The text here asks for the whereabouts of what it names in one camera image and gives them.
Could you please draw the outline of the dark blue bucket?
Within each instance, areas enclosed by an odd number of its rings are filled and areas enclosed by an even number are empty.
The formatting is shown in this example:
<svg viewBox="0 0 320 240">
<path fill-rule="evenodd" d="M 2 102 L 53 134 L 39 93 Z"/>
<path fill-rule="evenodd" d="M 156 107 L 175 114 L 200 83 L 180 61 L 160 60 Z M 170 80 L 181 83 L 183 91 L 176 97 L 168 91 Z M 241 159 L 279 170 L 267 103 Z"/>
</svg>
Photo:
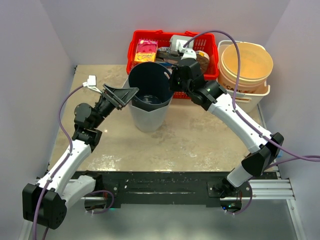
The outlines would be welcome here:
<svg viewBox="0 0 320 240">
<path fill-rule="evenodd" d="M 132 99 L 132 105 L 147 112 L 167 106 L 173 98 L 169 78 L 171 72 L 159 63 L 144 62 L 132 68 L 128 84 L 139 91 Z"/>
</svg>

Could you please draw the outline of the white octagonal bin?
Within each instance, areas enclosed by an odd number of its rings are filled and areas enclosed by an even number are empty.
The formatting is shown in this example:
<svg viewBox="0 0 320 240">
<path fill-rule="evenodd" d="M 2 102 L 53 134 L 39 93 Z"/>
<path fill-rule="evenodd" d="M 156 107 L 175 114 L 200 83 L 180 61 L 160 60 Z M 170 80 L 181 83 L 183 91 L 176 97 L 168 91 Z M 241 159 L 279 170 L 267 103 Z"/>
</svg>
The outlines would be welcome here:
<svg viewBox="0 0 320 240">
<path fill-rule="evenodd" d="M 130 87 L 128 79 L 125 85 Z M 156 131 L 163 124 L 171 101 L 172 99 L 169 104 L 164 107 L 148 112 L 133 106 L 131 100 L 129 109 L 135 126 L 145 133 Z"/>
</svg>

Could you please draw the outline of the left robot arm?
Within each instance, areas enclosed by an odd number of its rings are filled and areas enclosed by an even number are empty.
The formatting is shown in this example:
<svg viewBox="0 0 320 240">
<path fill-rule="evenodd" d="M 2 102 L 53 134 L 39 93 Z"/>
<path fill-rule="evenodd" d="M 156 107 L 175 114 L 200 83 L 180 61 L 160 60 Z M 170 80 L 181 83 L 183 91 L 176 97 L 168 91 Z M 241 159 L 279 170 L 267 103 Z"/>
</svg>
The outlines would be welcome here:
<svg viewBox="0 0 320 240">
<path fill-rule="evenodd" d="M 23 218 L 53 230 L 82 197 L 103 192 L 102 177 L 96 173 L 83 174 L 74 182 L 70 179 L 99 144 L 102 132 L 98 126 L 113 110 L 124 108 L 139 91 L 137 87 L 113 88 L 107 84 L 99 90 L 87 82 L 83 87 L 97 92 L 98 101 L 95 106 L 80 103 L 75 107 L 74 133 L 67 136 L 69 145 L 65 152 L 37 183 L 28 183 L 22 191 Z"/>
</svg>

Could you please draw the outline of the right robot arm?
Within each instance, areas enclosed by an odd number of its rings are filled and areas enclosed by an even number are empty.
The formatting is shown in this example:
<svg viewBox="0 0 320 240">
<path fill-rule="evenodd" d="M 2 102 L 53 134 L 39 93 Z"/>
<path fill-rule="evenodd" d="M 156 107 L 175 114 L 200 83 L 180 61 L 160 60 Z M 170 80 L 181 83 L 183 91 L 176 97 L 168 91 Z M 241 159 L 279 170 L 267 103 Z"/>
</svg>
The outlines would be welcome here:
<svg viewBox="0 0 320 240">
<path fill-rule="evenodd" d="M 185 58 L 172 66 L 169 87 L 174 92 L 184 92 L 191 101 L 218 117 L 244 143 L 249 154 L 227 177 L 213 189 L 221 198 L 236 191 L 252 177 L 259 177 L 278 156 L 284 137 L 272 134 L 255 122 L 239 106 L 227 90 L 217 81 L 207 81 L 200 64 L 193 58 Z"/>
</svg>

